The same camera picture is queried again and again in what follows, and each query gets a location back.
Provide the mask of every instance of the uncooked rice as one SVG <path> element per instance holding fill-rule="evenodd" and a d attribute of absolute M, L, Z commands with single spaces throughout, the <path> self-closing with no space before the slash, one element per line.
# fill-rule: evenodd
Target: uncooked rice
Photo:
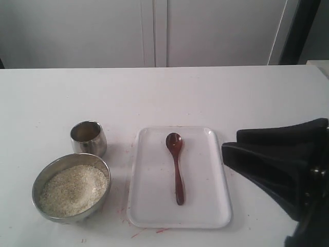
<path fill-rule="evenodd" d="M 92 207 L 103 196 L 107 178 L 96 167 L 78 165 L 50 179 L 41 195 L 41 209 L 52 217 L 68 217 Z"/>

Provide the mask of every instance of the red stain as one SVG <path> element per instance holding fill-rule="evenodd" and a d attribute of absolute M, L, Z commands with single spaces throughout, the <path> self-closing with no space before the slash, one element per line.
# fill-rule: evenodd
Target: red stain
<path fill-rule="evenodd" d="M 134 237 L 136 237 L 138 234 L 140 234 L 141 232 L 143 232 L 145 229 L 147 229 L 147 228 L 143 228 L 143 230 L 141 230 L 139 233 L 136 233 L 135 235 L 132 235 L 132 237 L 131 237 L 131 238 L 134 238 Z"/>
<path fill-rule="evenodd" d="M 170 228 L 163 228 L 163 229 L 157 230 L 156 233 L 163 233 L 164 231 L 169 230 L 169 229 Z"/>

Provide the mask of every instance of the stainless steel cup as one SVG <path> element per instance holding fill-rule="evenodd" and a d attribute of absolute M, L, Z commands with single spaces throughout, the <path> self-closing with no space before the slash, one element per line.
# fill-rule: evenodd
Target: stainless steel cup
<path fill-rule="evenodd" d="M 106 152 L 103 128 L 95 121 L 78 123 L 72 128 L 70 135 L 74 153 L 91 153 L 102 157 Z"/>

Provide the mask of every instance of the steel bowl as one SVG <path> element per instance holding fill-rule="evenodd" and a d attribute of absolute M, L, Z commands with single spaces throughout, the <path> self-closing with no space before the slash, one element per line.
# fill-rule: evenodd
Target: steel bowl
<path fill-rule="evenodd" d="M 63 218 L 57 218 L 50 216 L 42 211 L 40 207 L 40 195 L 45 184 L 52 179 L 59 172 L 77 165 L 89 165 L 98 168 L 102 171 L 105 177 L 108 179 L 108 184 L 104 195 L 96 202 L 92 207 L 88 208 L 86 211 Z M 105 201 L 106 195 L 111 187 L 111 174 L 107 164 L 99 157 L 89 154 L 89 153 L 73 153 L 63 156 L 46 166 L 36 178 L 33 188 L 32 188 L 32 200 L 40 212 L 40 214 L 48 220 L 59 222 L 59 223 L 75 223 L 83 220 L 84 218 L 90 216 L 92 213 L 100 209 Z"/>

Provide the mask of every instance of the wooden spoon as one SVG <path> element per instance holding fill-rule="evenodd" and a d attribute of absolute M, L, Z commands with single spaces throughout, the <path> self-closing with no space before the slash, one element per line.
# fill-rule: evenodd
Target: wooden spoon
<path fill-rule="evenodd" d="M 166 138 L 166 146 L 173 155 L 175 164 L 175 182 L 176 182 L 176 202 L 178 205 L 184 204 L 183 184 L 178 167 L 178 157 L 183 146 L 183 139 L 177 133 L 171 133 Z"/>

